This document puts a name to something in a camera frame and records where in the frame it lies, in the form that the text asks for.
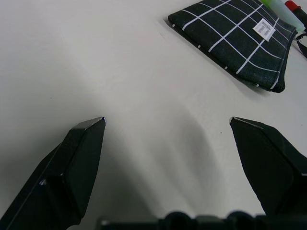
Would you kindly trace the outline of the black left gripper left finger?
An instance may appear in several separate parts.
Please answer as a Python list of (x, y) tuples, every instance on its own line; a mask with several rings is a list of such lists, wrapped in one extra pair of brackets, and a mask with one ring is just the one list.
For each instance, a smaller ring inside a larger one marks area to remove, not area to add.
[(95, 183), (106, 121), (71, 128), (35, 168), (0, 219), (2, 230), (66, 230), (84, 217)]

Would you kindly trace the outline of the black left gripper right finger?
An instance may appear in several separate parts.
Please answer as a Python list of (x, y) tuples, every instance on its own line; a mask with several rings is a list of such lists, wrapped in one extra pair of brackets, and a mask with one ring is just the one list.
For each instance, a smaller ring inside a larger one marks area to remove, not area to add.
[(307, 158), (276, 128), (231, 117), (244, 173), (267, 215), (307, 212)]

